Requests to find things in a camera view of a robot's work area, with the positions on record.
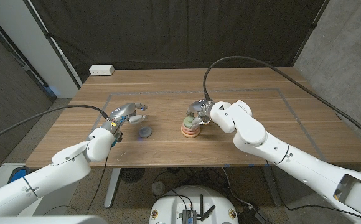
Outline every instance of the concrete wall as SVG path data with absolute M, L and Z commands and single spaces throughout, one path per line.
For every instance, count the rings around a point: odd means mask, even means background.
M 294 67 L 319 95 L 361 123 L 361 1 L 331 0 Z M 361 139 L 361 132 L 346 123 Z M 290 206 L 325 204 L 308 191 L 301 189 L 307 196 Z M 348 223 L 339 213 L 320 208 L 288 215 L 291 223 Z
M 0 25 L 58 98 L 73 98 L 77 86 L 23 0 L 0 0 Z

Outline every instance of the stacked rings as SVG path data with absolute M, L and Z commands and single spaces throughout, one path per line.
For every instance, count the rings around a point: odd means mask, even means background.
M 183 120 L 182 127 L 180 128 L 181 133 L 187 138 L 195 138 L 201 132 L 200 126 L 198 126 L 195 130 L 191 129 L 193 119 L 194 117 L 192 116 L 186 117 L 185 120 Z

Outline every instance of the green ring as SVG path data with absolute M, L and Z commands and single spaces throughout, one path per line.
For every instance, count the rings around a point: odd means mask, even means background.
M 194 117 L 192 116 L 188 116 L 183 120 L 183 124 L 185 125 L 185 127 L 187 128 L 192 128 L 192 122 L 194 120 Z

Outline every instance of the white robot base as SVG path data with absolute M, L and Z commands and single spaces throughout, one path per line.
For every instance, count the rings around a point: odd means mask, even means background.
M 192 204 L 189 199 L 179 197 L 175 192 L 189 197 Z M 187 211 L 181 197 L 186 203 Z M 238 224 L 238 218 L 235 207 L 222 194 L 208 187 L 186 185 L 166 193 L 151 209 L 149 224 L 168 223 Z

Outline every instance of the gray disc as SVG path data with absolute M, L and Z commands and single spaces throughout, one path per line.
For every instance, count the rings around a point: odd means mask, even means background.
M 145 127 L 142 127 L 140 130 L 139 130 L 139 135 L 142 137 L 142 138 L 147 138 L 151 135 L 152 133 L 152 129 L 148 126 L 145 126 Z

